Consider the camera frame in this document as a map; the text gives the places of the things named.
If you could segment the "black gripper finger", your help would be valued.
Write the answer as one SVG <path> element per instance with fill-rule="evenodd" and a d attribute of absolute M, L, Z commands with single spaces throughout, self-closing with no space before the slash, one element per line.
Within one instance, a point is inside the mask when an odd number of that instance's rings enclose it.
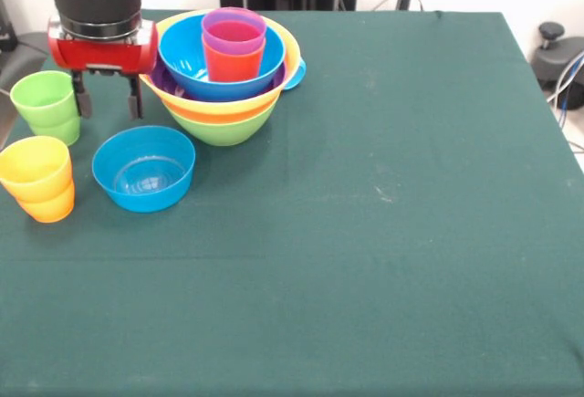
<path fill-rule="evenodd" d="M 72 88 L 77 104 L 78 115 L 82 118 L 90 118 L 92 115 L 92 103 L 90 95 L 86 91 L 83 82 L 83 72 L 78 70 L 71 71 Z"/>
<path fill-rule="evenodd" d="M 143 108 L 141 99 L 141 84 L 137 75 L 127 76 L 126 79 L 130 86 L 130 95 L 128 97 L 128 105 L 130 117 L 133 120 L 143 118 Z"/>

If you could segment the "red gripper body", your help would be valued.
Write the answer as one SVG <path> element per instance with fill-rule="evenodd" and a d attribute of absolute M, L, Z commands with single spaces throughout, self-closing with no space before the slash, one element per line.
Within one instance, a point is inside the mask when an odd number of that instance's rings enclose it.
<path fill-rule="evenodd" d="M 57 65 L 72 71 L 105 69 L 124 75 L 147 74 L 154 68 L 158 54 L 158 30 L 150 20 L 142 20 L 136 31 L 126 37 L 104 41 L 74 37 L 58 16 L 52 16 L 47 38 Z"/>

